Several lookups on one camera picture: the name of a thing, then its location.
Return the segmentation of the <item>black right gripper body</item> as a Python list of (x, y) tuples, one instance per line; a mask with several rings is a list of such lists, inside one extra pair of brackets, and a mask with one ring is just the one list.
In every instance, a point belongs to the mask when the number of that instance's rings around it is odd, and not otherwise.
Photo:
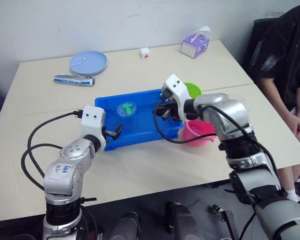
[(169, 108), (172, 117), (181, 122), (185, 121), (184, 105), (185, 101), (182, 99), (172, 99), (169, 102)]

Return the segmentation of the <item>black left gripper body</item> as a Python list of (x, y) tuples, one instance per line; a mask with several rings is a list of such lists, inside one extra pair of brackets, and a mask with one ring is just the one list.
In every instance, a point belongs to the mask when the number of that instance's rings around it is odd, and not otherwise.
[(112, 139), (116, 139), (116, 132), (115, 131), (110, 131), (107, 130), (107, 128), (104, 126), (103, 127), (103, 136), (106, 137), (111, 137)]

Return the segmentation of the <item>person's left hand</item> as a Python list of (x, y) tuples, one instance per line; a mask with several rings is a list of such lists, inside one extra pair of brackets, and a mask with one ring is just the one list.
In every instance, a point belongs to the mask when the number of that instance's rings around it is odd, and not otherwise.
[(295, 136), (300, 132), (300, 118), (298, 116), (290, 114), (287, 125)]

